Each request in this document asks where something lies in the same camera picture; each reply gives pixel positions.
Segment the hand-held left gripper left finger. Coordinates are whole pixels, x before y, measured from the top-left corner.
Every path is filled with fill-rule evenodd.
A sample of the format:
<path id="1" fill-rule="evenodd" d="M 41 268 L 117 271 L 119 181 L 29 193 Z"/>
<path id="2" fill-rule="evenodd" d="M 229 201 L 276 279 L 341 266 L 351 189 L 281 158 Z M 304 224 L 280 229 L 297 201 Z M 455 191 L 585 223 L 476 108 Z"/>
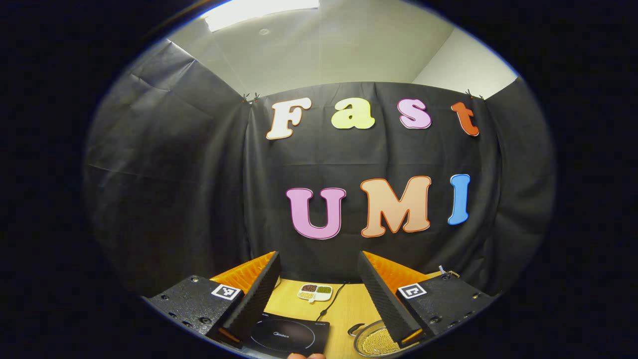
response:
<path id="1" fill-rule="evenodd" d="M 280 276 L 278 251 L 212 279 L 190 275 L 146 304 L 186 329 L 238 349 L 248 341 Z"/>

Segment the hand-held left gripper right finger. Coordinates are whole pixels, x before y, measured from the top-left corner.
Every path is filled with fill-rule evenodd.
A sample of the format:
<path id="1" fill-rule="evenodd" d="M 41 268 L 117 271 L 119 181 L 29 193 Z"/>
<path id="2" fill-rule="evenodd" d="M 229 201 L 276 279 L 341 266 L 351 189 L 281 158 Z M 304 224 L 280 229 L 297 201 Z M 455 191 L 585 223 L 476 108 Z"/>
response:
<path id="1" fill-rule="evenodd" d="M 428 343 L 471 320 L 495 300 L 442 268 L 424 274 L 361 251 L 357 269 L 377 312 L 399 347 Z"/>

